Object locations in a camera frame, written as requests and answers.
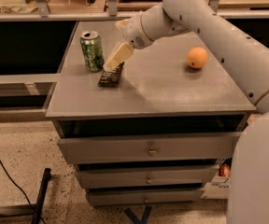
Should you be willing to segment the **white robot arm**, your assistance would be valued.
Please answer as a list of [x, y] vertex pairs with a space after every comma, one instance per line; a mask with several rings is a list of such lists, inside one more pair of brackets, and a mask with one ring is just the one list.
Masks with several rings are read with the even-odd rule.
[[269, 49], [217, 15], [205, 0], [162, 0], [118, 26], [125, 41], [106, 61], [106, 70], [161, 37], [192, 31], [255, 105], [260, 115], [234, 149], [227, 224], [269, 224]]

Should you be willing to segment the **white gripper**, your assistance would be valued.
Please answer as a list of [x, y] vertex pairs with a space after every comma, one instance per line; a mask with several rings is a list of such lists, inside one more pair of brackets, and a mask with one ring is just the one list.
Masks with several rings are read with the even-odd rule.
[[116, 69], [134, 54], [135, 49], [144, 49], [153, 44], [143, 29], [141, 13], [132, 18], [117, 21], [115, 26], [121, 31], [127, 42], [119, 43], [114, 48], [104, 64], [105, 71]]

